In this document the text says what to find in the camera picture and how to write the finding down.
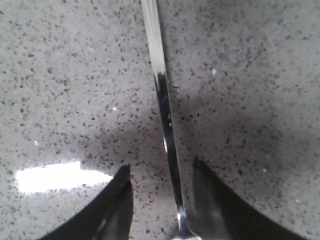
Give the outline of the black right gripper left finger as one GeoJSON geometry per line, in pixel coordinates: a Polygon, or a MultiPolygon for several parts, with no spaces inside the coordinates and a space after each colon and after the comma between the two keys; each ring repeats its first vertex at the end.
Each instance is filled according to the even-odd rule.
{"type": "Polygon", "coordinates": [[[41,239],[100,240],[117,206],[126,193],[132,192],[130,173],[129,165],[121,166],[113,179],[86,207],[41,239]]]}

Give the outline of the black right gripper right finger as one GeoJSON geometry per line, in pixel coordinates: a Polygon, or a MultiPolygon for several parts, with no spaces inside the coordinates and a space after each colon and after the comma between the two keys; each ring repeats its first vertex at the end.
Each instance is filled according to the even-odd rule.
{"type": "Polygon", "coordinates": [[[205,240],[301,240],[248,204],[202,160],[193,162],[196,230],[205,240]]]}

